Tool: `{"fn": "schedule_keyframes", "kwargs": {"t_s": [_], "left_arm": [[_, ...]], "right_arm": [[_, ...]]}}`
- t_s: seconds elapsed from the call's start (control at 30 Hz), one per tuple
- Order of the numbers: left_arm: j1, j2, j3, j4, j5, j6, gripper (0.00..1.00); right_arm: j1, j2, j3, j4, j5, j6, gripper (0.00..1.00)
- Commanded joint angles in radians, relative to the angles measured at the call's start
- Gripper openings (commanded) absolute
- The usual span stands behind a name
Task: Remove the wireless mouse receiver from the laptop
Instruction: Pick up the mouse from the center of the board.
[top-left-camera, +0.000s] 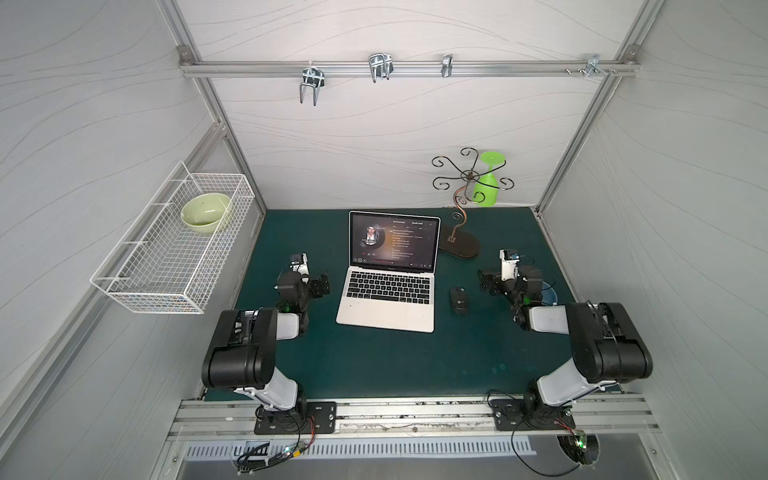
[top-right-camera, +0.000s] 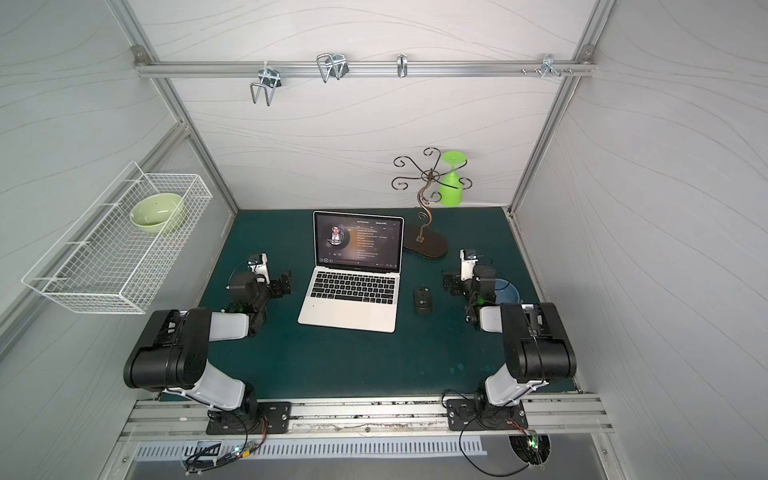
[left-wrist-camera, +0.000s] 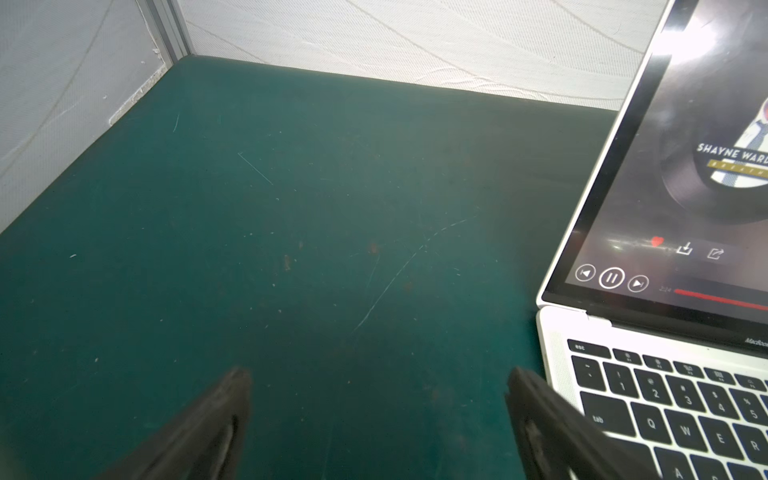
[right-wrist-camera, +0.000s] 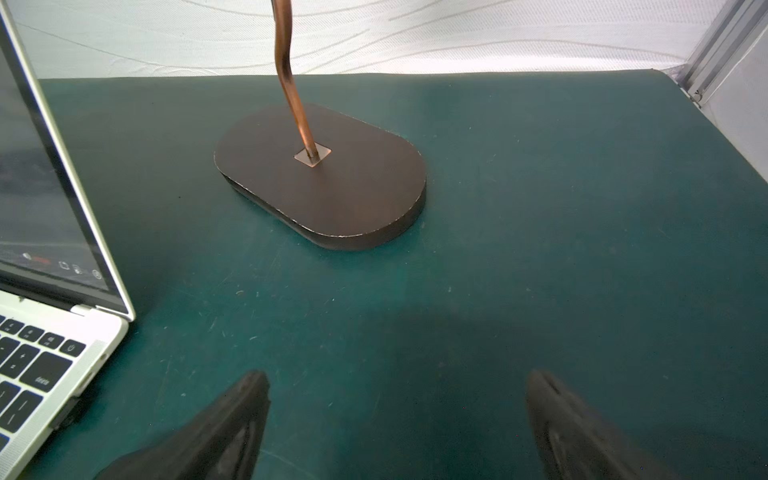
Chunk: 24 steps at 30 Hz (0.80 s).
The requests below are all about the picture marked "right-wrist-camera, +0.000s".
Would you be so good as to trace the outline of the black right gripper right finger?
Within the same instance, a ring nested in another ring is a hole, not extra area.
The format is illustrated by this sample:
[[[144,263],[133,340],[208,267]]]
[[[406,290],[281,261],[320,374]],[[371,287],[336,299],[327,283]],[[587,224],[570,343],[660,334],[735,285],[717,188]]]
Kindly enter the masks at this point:
[[[549,372],[530,372],[526,407],[538,455],[549,479],[679,477]]]

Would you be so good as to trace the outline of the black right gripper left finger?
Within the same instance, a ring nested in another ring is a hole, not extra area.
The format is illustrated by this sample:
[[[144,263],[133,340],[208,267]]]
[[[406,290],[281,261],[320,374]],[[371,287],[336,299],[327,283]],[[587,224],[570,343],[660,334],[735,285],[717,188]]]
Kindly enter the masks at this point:
[[[251,370],[167,437],[124,455],[99,479],[250,479],[271,401],[265,372]]]

